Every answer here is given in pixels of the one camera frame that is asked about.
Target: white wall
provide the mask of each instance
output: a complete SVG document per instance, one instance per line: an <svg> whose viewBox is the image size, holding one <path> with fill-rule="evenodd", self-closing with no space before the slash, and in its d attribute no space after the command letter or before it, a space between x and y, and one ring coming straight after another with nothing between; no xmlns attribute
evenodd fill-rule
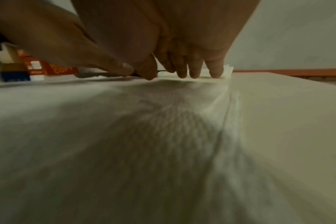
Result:
<svg viewBox="0 0 336 224"><path fill-rule="evenodd" d="M74 12L70 0L52 0ZM336 68L336 0L261 0L225 59L235 69Z"/></svg>

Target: finger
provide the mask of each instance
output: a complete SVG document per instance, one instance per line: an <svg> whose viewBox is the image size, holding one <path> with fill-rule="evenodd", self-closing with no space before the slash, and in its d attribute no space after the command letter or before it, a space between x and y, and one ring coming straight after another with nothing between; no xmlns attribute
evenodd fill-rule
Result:
<svg viewBox="0 0 336 224"><path fill-rule="evenodd" d="M189 75L193 79L197 79L200 76L201 68L204 63L204 59L197 58L192 55L186 57L186 61L189 66Z"/></svg>
<svg viewBox="0 0 336 224"><path fill-rule="evenodd" d="M188 75L188 69L186 68L186 61L183 55L169 52L169 58L175 67L178 77L182 79L186 78Z"/></svg>
<svg viewBox="0 0 336 224"><path fill-rule="evenodd" d="M213 60L213 61L205 61L206 66L210 70L210 76L212 78L220 78L223 74L223 63L224 63L224 57Z"/></svg>
<svg viewBox="0 0 336 224"><path fill-rule="evenodd" d="M95 67L122 76L128 76L134 72L132 66L110 57L93 42L88 41L87 50L83 53L82 66Z"/></svg>
<svg viewBox="0 0 336 224"><path fill-rule="evenodd" d="M175 68L173 63L168 57L168 53L155 53L154 56L157 58L157 60L163 65L163 67L170 73L175 72Z"/></svg>
<svg viewBox="0 0 336 224"><path fill-rule="evenodd" d="M137 74L147 80L152 80L157 77L157 62L150 54L143 62L131 63L137 71Z"/></svg>

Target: hand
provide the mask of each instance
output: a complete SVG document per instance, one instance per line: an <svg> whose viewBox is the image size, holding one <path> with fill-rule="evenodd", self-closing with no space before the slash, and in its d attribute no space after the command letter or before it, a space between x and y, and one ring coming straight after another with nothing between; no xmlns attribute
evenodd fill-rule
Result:
<svg viewBox="0 0 336 224"><path fill-rule="evenodd" d="M102 51L79 18L40 0L0 0L0 33L35 57L65 67L127 76L133 68Z"/></svg>
<svg viewBox="0 0 336 224"><path fill-rule="evenodd" d="M205 61L214 78L259 0L72 0L87 30L111 56L150 80L153 54L169 72L197 78Z"/></svg>

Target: skin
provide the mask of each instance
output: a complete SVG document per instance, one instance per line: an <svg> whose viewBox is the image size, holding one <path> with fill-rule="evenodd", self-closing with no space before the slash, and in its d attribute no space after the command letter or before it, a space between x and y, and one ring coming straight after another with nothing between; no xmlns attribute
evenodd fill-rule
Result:
<svg viewBox="0 0 336 224"><path fill-rule="evenodd" d="M181 78L213 78L259 0L72 0L89 34L110 56L143 77L157 75L154 56Z"/></svg>
<svg viewBox="0 0 336 224"><path fill-rule="evenodd" d="M133 72L93 41L78 16L40 0L0 0L0 33L59 66L100 68L122 76Z"/></svg>

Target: orange trim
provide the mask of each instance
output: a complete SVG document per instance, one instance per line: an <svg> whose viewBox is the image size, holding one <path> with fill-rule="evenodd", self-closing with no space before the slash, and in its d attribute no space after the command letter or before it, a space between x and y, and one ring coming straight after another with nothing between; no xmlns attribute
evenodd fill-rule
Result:
<svg viewBox="0 0 336 224"><path fill-rule="evenodd" d="M234 70L233 72L271 72L288 76L336 76L336 69Z"/></svg>

